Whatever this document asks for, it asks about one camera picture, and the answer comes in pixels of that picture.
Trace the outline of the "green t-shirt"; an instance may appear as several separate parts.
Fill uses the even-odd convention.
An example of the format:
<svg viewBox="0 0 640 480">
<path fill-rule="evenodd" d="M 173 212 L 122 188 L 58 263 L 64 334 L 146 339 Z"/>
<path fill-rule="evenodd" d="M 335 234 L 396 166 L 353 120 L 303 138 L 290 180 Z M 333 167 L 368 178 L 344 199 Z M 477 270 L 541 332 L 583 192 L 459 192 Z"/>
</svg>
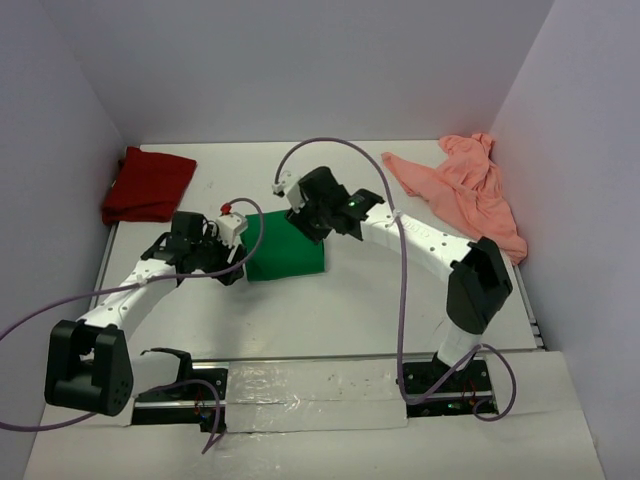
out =
<svg viewBox="0 0 640 480">
<path fill-rule="evenodd" d="M 264 214 L 264 235 L 245 264 L 249 282 L 265 282 L 324 273 L 324 243 L 314 244 L 285 218 L 285 211 Z"/>
</svg>

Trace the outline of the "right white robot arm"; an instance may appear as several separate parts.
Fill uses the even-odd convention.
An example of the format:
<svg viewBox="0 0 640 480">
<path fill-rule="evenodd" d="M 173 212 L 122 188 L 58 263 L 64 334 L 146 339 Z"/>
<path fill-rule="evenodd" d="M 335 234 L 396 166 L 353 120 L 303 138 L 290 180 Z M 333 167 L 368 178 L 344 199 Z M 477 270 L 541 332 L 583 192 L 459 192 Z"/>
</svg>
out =
<svg viewBox="0 0 640 480">
<path fill-rule="evenodd" d="M 489 323 L 513 291 L 497 244 L 449 235 L 392 209 L 378 194 L 350 194 L 331 170 L 318 167 L 303 177 L 282 174 L 273 192 L 290 204 L 286 219 L 307 239 L 319 243 L 332 232 L 386 247 L 447 285 L 450 327 L 434 368 L 436 383 L 455 391 L 470 372 L 463 356 L 480 344 Z"/>
</svg>

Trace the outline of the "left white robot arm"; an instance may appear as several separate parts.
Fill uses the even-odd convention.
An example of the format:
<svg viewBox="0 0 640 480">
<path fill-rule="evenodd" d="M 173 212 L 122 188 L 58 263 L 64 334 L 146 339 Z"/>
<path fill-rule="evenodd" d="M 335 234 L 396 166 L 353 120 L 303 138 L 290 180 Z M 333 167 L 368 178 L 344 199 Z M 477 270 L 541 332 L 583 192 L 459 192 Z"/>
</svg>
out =
<svg viewBox="0 0 640 480">
<path fill-rule="evenodd" d="M 133 333 L 160 301 L 187 277 L 212 277 L 231 285 L 244 275 L 247 250 L 240 236 L 247 219 L 224 213 L 213 221 L 177 212 L 169 231 L 145 250 L 114 292 L 75 321 L 50 333 L 44 397 L 48 404 L 106 416 L 161 387 L 173 398 L 188 396 L 196 375 L 190 353 L 155 347 L 131 357 Z"/>
</svg>

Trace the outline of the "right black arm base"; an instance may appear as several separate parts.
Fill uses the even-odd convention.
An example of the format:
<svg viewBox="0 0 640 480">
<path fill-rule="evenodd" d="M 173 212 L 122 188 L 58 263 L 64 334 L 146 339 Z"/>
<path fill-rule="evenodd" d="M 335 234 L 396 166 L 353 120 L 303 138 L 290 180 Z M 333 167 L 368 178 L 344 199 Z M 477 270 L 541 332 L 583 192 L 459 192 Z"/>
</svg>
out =
<svg viewBox="0 0 640 480">
<path fill-rule="evenodd" d="M 406 394 L 417 398 L 430 389 L 447 368 L 429 359 L 404 362 L 402 370 Z M 453 373 L 425 402 L 407 404 L 406 414 L 408 418 L 466 416 L 472 415 L 474 408 L 482 416 L 499 413 L 487 362 L 482 359 L 473 359 L 464 370 Z"/>
</svg>

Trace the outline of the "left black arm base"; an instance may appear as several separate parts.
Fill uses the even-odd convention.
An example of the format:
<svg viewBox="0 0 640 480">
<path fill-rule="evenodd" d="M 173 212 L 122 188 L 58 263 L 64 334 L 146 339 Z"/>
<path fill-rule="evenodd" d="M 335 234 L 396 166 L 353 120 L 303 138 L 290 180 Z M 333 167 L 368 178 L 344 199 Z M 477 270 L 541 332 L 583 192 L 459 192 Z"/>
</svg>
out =
<svg viewBox="0 0 640 480">
<path fill-rule="evenodd" d="M 197 424 L 222 434 L 229 364 L 193 360 L 172 348 L 152 348 L 131 361 L 133 425 Z"/>
</svg>

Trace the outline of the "red folded t-shirt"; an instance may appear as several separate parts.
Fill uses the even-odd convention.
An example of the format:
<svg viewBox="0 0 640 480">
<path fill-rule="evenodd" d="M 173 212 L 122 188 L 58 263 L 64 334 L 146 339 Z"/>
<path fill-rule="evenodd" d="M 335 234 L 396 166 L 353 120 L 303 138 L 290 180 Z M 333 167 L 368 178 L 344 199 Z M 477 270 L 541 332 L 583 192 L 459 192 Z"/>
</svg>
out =
<svg viewBox="0 0 640 480">
<path fill-rule="evenodd" d="M 169 222 L 197 168 L 195 160 L 129 146 L 101 207 L 104 225 Z"/>
</svg>

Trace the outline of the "salmon pink t-shirt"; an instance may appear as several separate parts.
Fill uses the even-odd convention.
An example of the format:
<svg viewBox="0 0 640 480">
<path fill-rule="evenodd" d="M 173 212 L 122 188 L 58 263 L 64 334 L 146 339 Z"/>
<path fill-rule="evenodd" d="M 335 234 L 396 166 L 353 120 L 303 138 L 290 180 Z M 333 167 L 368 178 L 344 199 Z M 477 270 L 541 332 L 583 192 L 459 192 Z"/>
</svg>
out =
<svg viewBox="0 0 640 480">
<path fill-rule="evenodd" d="M 496 242 L 514 265 L 528 255 L 503 192 L 502 172 L 491 160 L 494 139 L 487 133 L 447 135 L 438 140 L 446 160 L 432 168 L 398 155 L 381 155 L 405 193 L 419 197 L 436 217 L 467 237 Z"/>
</svg>

